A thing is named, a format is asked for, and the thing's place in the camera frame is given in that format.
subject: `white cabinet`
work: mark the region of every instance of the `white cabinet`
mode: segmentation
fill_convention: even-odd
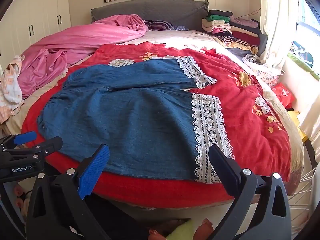
[[[2,69],[31,44],[69,27],[68,0],[14,0],[0,21]]]
[[[59,29],[63,31],[66,28],[71,27],[70,12],[69,12],[69,0],[58,0],[58,13],[59,13]]]

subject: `curtain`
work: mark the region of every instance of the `curtain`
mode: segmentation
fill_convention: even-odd
[[[315,160],[320,162],[320,94],[313,103],[298,115],[300,130],[303,131],[311,141],[315,150]]]
[[[282,68],[296,32],[298,0],[261,0],[260,30],[268,36],[261,62]]]

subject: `floor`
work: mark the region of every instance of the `floor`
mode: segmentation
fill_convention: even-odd
[[[305,164],[304,174],[306,174],[312,169],[310,158],[308,156],[308,152],[306,148],[305,148],[304,164]],[[21,181],[19,184],[21,184],[22,187],[25,188],[26,190],[30,190],[33,187],[34,181],[35,181],[35,178],[30,178],[30,179],[25,179],[24,181]],[[305,185],[306,185],[306,182],[301,183],[297,191],[301,190],[303,187],[305,187]],[[309,204],[309,200],[310,200],[310,193],[307,192],[303,196],[302,194],[298,194],[297,196],[293,197],[289,201],[289,203],[290,204]],[[231,204],[225,204],[225,205],[207,207],[207,208],[189,208],[189,209],[180,209],[180,210],[155,209],[151,211],[146,211],[138,207],[129,206],[125,203],[114,202],[114,204],[137,220],[159,221],[159,220],[168,220],[168,219],[177,219],[177,218],[180,218],[180,219],[191,218],[193,220],[194,230],[196,230],[201,225],[202,221],[205,218],[209,219],[213,223],[213,227],[215,228],[220,223],[224,215],[227,213],[231,205]],[[256,206],[257,206],[256,204],[252,204],[250,206],[248,214],[244,219],[244,222],[242,223],[242,226],[240,227],[238,233],[244,232],[248,228],[251,218],[256,209]],[[299,209],[292,210],[292,214],[291,214],[292,218],[295,218],[302,211],[303,210],[299,210]],[[308,212],[303,211],[303,213],[293,221],[292,225],[293,226],[300,225],[306,220],[307,216],[308,216]]]

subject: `red quilt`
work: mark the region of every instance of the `red quilt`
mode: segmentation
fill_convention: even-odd
[[[217,54],[215,49],[205,51],[206,53],[191,49],[168,49],[164,44],[149,42],[139,45],[103,45],[88,60],[70,68],[67,76],[58,82],[58,86],[42,95],[30,108],[22,132],[34,130],[37,132],[37,139],[28,143],[28,146],[44,141],[38,133],[36,119],[50,97],[61,89],[68,75],[79,68],[96,64],[121,66],[128,62],[127,59],[140,62],[167,55],[192,56],[204,73],[215,78],[217,83],[191,92],[220,98],[226,132],[237,163],[259,175],[269,176],[278,172],[284,181],[288,181],[291,162],[288,134],[279,117],[261,97],[262,87],[254,76],[248,75],[228,57]],[[78,165],[76,161],[58,152],[49,155],[46,160],[60,172]],[[231,199],[220,183],[138,179],[107,172],[100,176],[94,192],[110,199],[157,208],[204,206]]]

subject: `headboard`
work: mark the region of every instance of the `headboard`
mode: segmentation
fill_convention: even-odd
[[[201,19],[208,15],[208,1],[131,0],[91,10],[92,22],[118,14],[137,14],[143,20],[163,20],[175,26],[203,31]]]

